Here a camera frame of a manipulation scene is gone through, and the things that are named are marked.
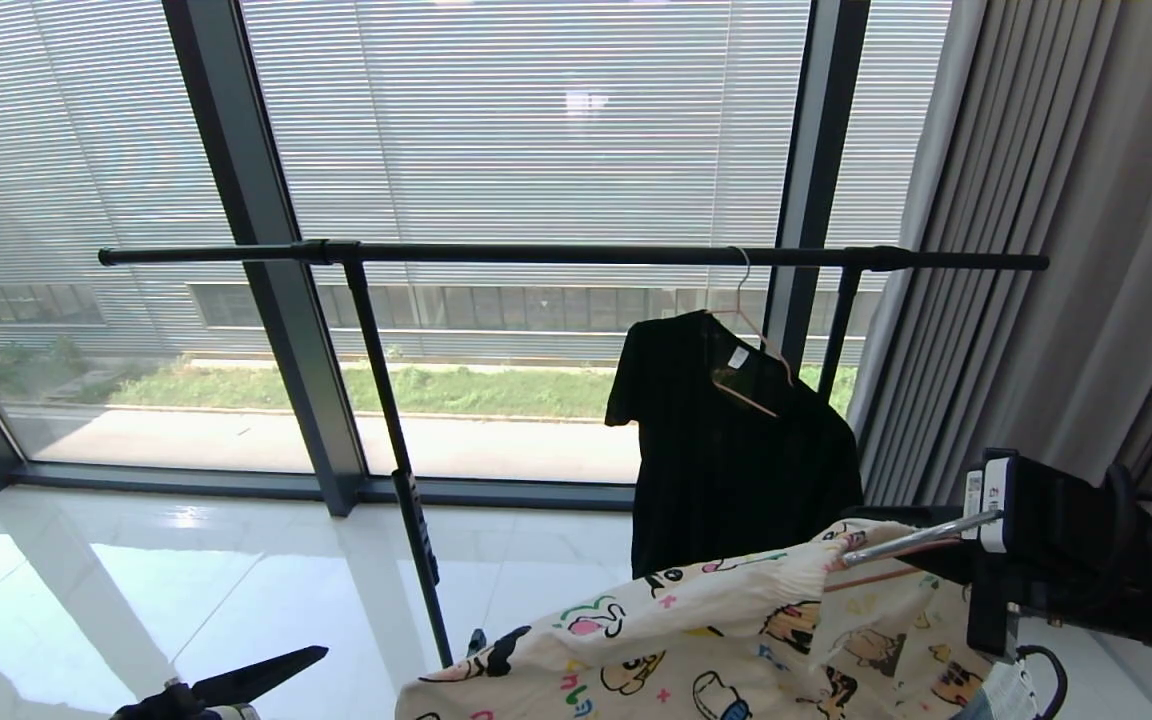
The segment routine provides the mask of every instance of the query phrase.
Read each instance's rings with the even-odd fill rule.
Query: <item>clothing rack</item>
[[[362,340],[376,379],[385,427],[389,432],[397,469],[392,479],[402,511],[407,541],[411,546],[416,575],[420,579],[425,611],[429,613],[439,660],[452,665],[452,651],[438,600],[438,560],[430,546],[425,515],[420,509],[420,492],[416,487],[411,457],[407,454],[402,420],[397,416],[389,370],[380,341],[380,328],[367,293],[365,262],[399,263],[570,263],[582,265],[750,265],[781,268],[841,268],[838,304],[829,327],[829,340],[820,367],[818,393],[828,397],[851,306],[861,287],[861,273],[867,270],[938,268],[938,270],[1046,270],[1047,258],[1039,255],[987,252],[915,252],[900,247],[846,247],[846,249],[780,249],[780,247],[614,247],[614,245],[452,245],[450,243],[361,243],[317,240],[293,245],[243,247],[165,247],[154,250],[100,250],[101,265],[159,263],[262,263],[294,260],[311,265],[344,266],[346,282],[353,295],[362,328]]]

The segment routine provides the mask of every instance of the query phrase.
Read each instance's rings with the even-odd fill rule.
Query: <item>building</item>
[[[948,0],[869,15],[832,247],[895,242]],[[771,245],[808,0],[244,3],[303,236]],[[232,242],[156,0],[0,3],[0,348],[265,355],[242,268],[103,268]],[[394,354],[613,361],[636,320],[735,305],[738,270],[378,264]],[[338,268],[335,347],[361,354]],[[741,293],[760,318],[768,274]],[[838,274],[823,273],[809,359]],[[882,278],[861,287],[859,358]]]

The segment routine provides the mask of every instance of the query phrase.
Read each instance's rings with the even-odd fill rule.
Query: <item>cartoon print garment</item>
[[[397,720],[955,717],[990,662],[964,588],[842,553],[904,536],[870,520],[813,541],[652,573],[406,685]]]

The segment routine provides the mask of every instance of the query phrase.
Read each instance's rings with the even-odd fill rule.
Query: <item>sidewalk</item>
[[[311,471],[293,415],[6,407],[32,460],[111,465]],[[384,418],[357,418],[372,473],[394,469]],[[404,416],[417,475],[632,483],[637,429],[594,423]]]

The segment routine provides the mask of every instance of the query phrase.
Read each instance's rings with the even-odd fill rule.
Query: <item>glossy floor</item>
[[[497,637],[628,579],[627,515],[426,514],[456,653],[475,628]],[[1075,679],[1061,717],[1152,717],[1087,632],[1025,634]],[[105,719],[173,675],[306,644],[329,654],[262,697],[262,717],[392,717],[397,689],[438,665],[394,507],[333,520],[309,502],[0,493],[0,719]]]

